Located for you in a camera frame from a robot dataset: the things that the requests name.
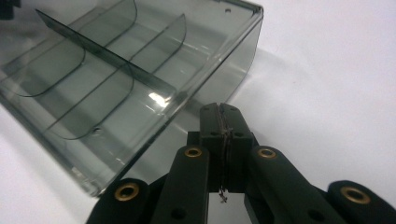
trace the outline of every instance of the transparent plastic box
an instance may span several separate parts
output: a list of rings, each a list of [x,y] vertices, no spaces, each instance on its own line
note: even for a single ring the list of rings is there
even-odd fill
[[[230,96],[253,60],[263,17],[261,7],[236,0],[105,1],[68,25],[36,13],[46,38],[3,55],[0,99],[91,195],[188,104]]]

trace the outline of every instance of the white surface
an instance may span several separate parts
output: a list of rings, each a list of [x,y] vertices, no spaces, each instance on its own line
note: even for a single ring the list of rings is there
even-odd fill
[[[349,179],[396,206],[396,2],[251,2],[262,33],[229,104],[312,184]],[[84,222],[95,199],[3,107],[0,122],[0,223]]]

